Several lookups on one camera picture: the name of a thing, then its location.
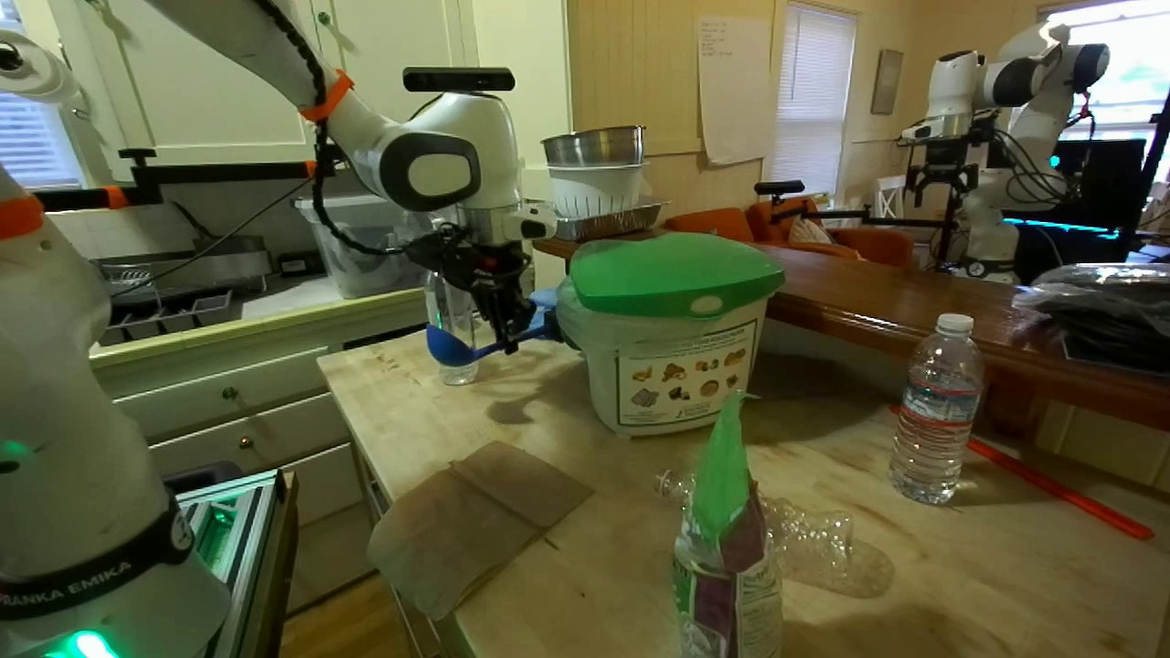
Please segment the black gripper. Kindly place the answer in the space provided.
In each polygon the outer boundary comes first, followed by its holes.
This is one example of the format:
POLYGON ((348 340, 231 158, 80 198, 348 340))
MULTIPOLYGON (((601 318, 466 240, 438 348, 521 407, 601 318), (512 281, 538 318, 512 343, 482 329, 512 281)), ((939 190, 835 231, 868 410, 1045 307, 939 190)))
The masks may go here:
POLYGON ((438 225, 409 240, 405 257, 466 288, 493 325, 517 325, 527 312, 525 275, 532 259, 521 240, 480 243, 466 225, 438 225))

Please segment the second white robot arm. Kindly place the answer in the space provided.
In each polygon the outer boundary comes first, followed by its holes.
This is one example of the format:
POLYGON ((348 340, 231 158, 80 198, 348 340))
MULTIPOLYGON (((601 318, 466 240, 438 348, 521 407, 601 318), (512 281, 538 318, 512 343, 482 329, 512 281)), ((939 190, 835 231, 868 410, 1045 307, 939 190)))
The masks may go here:
POLYGON ((899 142, 917 148, 902 178, 912 198, 948 186, 963 231, 948 275, 1013 281, 1019 231, 1007 215, 1051 210, 1073 192, 1051 158, 1108 61, 1108 42, 1076 42, 1067 24, 1032 24, 995 53, 963 46, 934 61, 924 115, 899 142))

